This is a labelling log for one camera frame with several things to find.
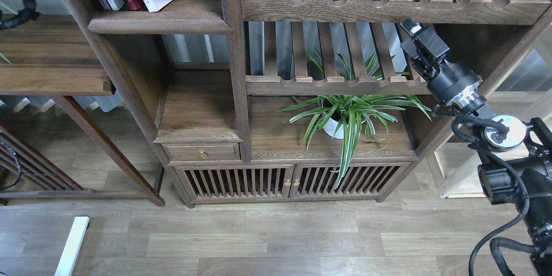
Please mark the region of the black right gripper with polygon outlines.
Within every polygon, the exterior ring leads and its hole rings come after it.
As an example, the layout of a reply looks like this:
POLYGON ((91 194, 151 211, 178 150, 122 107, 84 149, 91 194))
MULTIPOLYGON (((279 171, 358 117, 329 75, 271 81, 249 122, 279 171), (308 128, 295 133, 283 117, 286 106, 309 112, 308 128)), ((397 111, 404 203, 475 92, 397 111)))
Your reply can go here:
POLYGON ((424 28, 412 19, 402 21, 400 26, 409 36, 402 41, 401 48, 439 101, 447 106, 482 105, 477 93, 480 79, 472 70, 446 60, 450 48, 434 29, 424 28))

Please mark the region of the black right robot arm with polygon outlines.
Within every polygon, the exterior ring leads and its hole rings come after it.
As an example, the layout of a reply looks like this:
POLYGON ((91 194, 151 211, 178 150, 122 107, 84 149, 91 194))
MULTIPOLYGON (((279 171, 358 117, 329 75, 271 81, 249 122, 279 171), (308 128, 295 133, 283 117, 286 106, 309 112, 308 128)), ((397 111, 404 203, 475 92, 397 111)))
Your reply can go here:
POLYGON ((477 253, 485 243, 499 271, 513 272, 505 262, 502 248, 530 255, 540 276, 551 274, 551 131, 540 118, 522 122, 511 115, 493 113, 486 99, 477 93, 481 79, 459 63, 447 60, 449 47, 434 29, 423 27, 412 19, 400 24, 408 34, 401 47, 413 68, 426 80, 427 88, 438 103, 438 109, 454 118, 452 130, 469 148, 477 151, 481 164, 478 175, 490 203, 516 205, 518 215, 512 221, 486 235, 472 250, 468 264, 474 274, 477 253))

